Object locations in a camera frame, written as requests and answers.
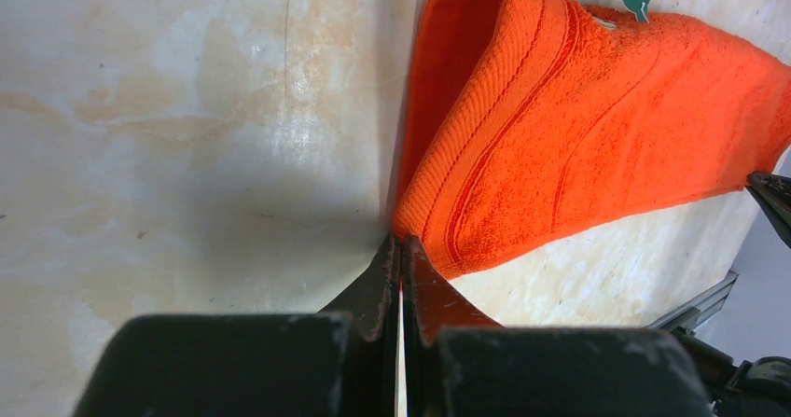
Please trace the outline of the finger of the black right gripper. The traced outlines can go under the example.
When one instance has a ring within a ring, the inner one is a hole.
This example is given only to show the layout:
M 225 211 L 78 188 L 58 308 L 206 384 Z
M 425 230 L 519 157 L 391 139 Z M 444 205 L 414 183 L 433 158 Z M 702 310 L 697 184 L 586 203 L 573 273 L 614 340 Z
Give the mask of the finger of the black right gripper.
M 778 174 L 753 172 L 747 176 L 746 189 L 779 238 L 790 247 L 790 178 Z

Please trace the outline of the orange towel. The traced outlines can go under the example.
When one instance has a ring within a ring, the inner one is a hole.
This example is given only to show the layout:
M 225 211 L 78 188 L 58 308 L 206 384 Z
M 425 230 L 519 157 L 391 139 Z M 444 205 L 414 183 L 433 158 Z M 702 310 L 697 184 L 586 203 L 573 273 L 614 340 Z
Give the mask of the orange towel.
M 392 231 L 455 278 L 740 189 L 789 144 L 789 67 L 702 21 L 428 0 Z

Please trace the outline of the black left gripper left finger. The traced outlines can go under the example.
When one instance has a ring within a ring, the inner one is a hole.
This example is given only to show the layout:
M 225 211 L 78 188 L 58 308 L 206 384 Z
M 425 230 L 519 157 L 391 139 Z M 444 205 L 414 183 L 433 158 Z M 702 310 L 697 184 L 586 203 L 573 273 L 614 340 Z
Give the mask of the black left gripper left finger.
M 317 313 L 149 314 L 110 340 L 77 416 L 394 416 L 399 246 Z

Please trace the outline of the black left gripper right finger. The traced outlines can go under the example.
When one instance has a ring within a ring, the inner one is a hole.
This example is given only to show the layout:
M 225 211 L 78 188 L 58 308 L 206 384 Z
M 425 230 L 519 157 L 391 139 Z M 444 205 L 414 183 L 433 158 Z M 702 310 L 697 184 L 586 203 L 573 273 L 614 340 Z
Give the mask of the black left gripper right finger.
M 695 366 L 669 334 L 505 327 L 402 244 L 410 416 L 707 416 Z

